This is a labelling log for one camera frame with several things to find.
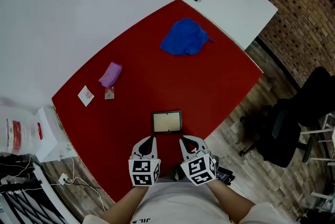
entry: small packet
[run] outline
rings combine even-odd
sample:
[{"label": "small packet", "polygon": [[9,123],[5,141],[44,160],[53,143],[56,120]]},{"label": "small packet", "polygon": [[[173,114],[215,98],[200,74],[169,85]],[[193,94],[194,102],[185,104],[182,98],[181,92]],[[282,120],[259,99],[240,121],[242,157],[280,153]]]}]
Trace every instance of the small packet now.
[{"label": "small packet", "polygon": [[105,89],[105,99],[114,99],[114,86]]}]

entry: black office chair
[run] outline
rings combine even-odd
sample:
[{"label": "black office chair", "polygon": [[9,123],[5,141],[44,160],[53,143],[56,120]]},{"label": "black office chair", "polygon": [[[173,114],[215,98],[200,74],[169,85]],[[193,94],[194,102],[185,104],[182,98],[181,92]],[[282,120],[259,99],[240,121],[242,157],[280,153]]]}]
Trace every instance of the black office chair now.
[{"label": "black office chair", "polygon": [[316,68],[304,86],[290,99],[279,99],[273,107],[263,107],[253,122],[247,117],[241,121],[246,128],[253,129],[260,135],[246,151],[244,156],[254,148],[264,160],[280,167],[287,167],[295,149],[305,151],[303,162],[307,162],[312,149],[312,139],[307,144],[300,143],[300,125],[312,126],[326,114],[335,110],[335,78],[323,67]]}]

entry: table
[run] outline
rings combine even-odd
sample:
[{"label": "table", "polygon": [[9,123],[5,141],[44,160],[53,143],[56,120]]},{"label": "table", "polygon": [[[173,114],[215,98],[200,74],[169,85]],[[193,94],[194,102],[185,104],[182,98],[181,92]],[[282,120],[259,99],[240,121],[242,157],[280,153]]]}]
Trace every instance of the table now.
[{"label": "table", "polygon": [[[198,22],[215,41],[198,54],[171,55],[159,48],[172,25]],[[98,82],[111,61],[123,66],[115,99],[104,100]],[[205,139],[234,110],[262,71],[220,29],[182,0],[144,18],[86,62],[53,96],[60,122],[79,157],[114,200],[130,190],[128,159],[151,134],[153,111],[181,110],[183,131]],[[85,107],[83,86],[94,94]],[[182,159],[178,136],[158,135],[162,173]]]}]

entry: chair wheel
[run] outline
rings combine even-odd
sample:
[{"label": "chair wheel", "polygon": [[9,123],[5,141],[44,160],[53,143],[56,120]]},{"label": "chair wheel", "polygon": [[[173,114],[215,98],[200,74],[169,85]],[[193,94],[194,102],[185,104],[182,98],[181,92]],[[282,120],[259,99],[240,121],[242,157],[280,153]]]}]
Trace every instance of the chair wheel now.
[{"label": "chair wheel", "polygon": [[272,106],[271,106],[271,105],[266,105],[266,106],[263,106],[263,107],[262,107],[262,111],[270,112],[271,109],[272,109]]},{"label": "chair wheel", "polygon": [[245,124],[247,122],[247,117],[246,116],[242,116],[240,118],[240,122],[243,123],[243,124]]}]

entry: white card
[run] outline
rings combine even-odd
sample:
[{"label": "white card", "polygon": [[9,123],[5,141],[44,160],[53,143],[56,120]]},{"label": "white card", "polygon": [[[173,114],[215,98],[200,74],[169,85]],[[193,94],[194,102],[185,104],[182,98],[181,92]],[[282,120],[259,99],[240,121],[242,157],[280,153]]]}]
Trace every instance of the white card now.
[{"label": "white card", "polygon": [[216,179],[215,162],[208,153],[183,162],[181,168],[187,178],[197,186]]},{"label": "white card", "polygon": [[133,186],[152,186],[160,174],[160,159],[131,159],[128,161]]},{"label": "white card", "polygon": [[78,94],[78,97],[80,98],[82,103],[84,103],[85,107],[87,107],[93,99],[94,95],[91,93],[90,90],[88,90],[87,86],[84,86],[84,88]]}]

